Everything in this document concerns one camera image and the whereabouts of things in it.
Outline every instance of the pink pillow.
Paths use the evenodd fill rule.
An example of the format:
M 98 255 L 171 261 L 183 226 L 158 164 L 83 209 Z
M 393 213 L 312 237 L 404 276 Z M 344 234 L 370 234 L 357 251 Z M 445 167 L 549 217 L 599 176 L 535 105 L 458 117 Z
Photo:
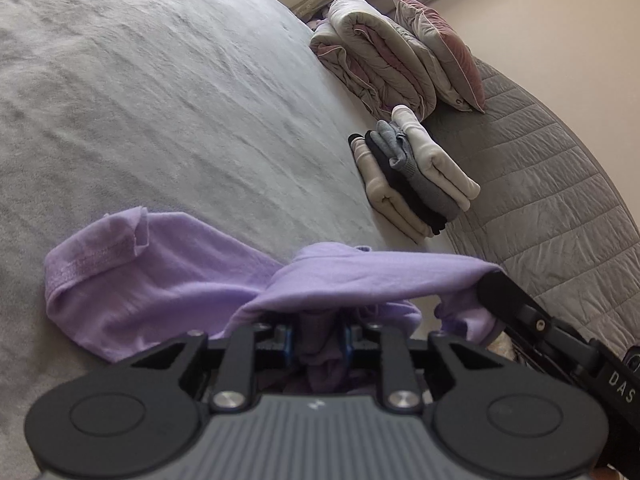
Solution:
M 480 72 L 464 41 L 436 10 L 417 0 L 394 0 L 395 21 L 412 30 L 442 65 L 453 88 L 480 112 L 484 112 L 484 88 Z

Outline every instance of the folded black clothing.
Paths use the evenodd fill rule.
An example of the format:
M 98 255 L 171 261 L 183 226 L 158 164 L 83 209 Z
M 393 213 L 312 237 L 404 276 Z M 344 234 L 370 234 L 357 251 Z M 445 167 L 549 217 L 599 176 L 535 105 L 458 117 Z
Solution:
M 362 136 L 361 134 L 351 134 L 347 138 L 347 142 L 349 143 L 350 146 L 351 146 L 351 143 L 353 142 L 353 139 L 364 139 L 364 136 Z
M 364 141 L 367 143 L 369 151 L 376 159 L 376 162 L 378 163 L 380 170 L 382 170 L 382 174 L 385 176 L 386 181 L 389 183 L 389 186 L 391 186 L 402 195 L 402 198 L 404 198 L 404 201 L 409 206 L 409 208 L 411 208 L 411 210 L 420 220 L 422 220 L 431 228 L 433 234 L 440 234 L 440 231 L 444 229 L 445 224 L 447 223 L 447 219 L 444 218 L 444 216 L 442 216 L 440 213 L 436 213 L 435 211 L 427 207 L 427 205 L 422 200 L 420 200 L 420 197 L 415 192 L 415 189 L 410 186 L 409 181 L 406 179 L 406 177 L 391 168 L 389 159 L 386 158 L 386 155 L 371 138 L 371 131 L 368 131 L 365 134 Z

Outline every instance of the folded clothes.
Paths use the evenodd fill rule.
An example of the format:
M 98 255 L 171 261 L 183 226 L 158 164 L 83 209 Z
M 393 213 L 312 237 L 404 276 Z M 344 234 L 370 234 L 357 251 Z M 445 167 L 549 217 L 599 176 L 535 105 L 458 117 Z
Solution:
M 409 186 L 430 209 L 452 221 L 460 214 L 460 206 L 448 194 L 426 178 L 415 163 L 414 151 L 406 136 L 395 124 L 378 121 L 377 131 L 371 139 L 385 154 L 392 170 L 405 177 Z
M 365 0 L 334 0 L 309 47 L 379 119 L 405 104 L 418 117 L 436 105 L 431 78 L 389 19 Z
M 409 336 L 421 314 L 406 299 L 438 294 L 444 331 L 460 333 L 468 323 L 462 335 L 486 345 L 502 328 L 475 290 L 495 264 L 330 242 L 302 249 L 284 266 L 185 213 L 144 207 L 99 219 L 54 248 L 44 266 L 49 318 L 109 361 L 192 329 L 217 338 L 267 312 L 296 315 L 299 386 L 313 392 L 344 384 L 337 335 L 344 318 Z
M 364 137 L 353 134 L 348 140 L 373 209 L 417 244 L 423 243 L 425 237 L 432 237 L 431 228 L 416 216 L 402 195 L 389 186 Z
M 467 211 L 471 207 L 469 200 L 478 196 L 480 186 L 431 139 L 409 108 L 398 105 L 391 118 L 409 139 L 420 172 L 452 197 L 462 211 Z
M 440 213 L 436 213 L 432 209 L 430 209 L 420 198 L 420 196 L 415 192 L 414 188 L 409 185 L 406 177 L 401 173 L 393 170 L 389 164 L 389 158 L 385 155 L 385 153 L 378 147 L 378 145 L 371 138 L 372 132 L 369 131 L 364 136 L 364 140 L 367 144 L 367 147 L 371 151 L 371 154 L 376 159 L 378 167 L 382 171 L 382 174 L 385 176 L 388 184 L 395 189 L 406 204 L 411 208 L 416 216 L 425 222 L 430 228 L 433 234 L 439 235 L 440 231 L 442 231 L 445 227 L 447 219 L 444 218 Z

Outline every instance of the folded gray clothing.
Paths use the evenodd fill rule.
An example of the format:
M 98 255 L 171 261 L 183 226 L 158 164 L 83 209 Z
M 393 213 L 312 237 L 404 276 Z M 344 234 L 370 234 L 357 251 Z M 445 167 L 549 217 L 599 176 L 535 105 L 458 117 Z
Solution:
M 440 213 L 449 222 L 457 218 L 460 206 L 420 172 L 414 159 L 414 151 L 402 130 L 386 121 L 378 121 L 377 128 L 376 132 L 371 132 L 371 139 L 388 156 L 389 165 L 404 175 L 409 185 L 430 209 Z

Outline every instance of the folded comforter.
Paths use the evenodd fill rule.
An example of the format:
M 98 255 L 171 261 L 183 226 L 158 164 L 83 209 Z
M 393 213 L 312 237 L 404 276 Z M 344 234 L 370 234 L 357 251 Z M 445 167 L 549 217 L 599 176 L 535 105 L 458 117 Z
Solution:
M 379 119 L 389 121 L 401 104 L 420 120 L 435 108 L 425 67 L 388 18 L 364 0 L 334 0 L 310 47 Z

